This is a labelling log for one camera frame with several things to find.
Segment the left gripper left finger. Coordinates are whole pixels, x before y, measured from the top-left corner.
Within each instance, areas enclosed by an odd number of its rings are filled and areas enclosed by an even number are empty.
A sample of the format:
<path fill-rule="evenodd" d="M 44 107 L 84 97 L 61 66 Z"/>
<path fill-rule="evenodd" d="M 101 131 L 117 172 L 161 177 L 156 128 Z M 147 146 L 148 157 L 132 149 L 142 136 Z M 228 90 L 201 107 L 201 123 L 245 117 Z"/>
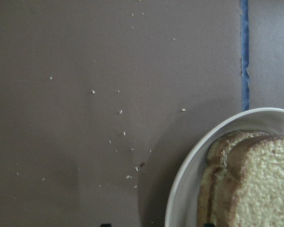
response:
<path fill-rule="evenodd" d="M 100 227 L 112 227 L 111 223 L 103 223 L 100 225 Z"/>

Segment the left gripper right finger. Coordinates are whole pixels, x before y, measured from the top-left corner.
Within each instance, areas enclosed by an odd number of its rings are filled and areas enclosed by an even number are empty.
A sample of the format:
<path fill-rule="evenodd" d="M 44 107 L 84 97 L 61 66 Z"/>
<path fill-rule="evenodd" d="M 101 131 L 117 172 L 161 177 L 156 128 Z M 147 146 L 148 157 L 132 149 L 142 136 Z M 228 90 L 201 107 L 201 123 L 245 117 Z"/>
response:
<path fill-rule="evenodd" d="M 203 227 L 214 227 L 213 223 L 204 223 Z"/>

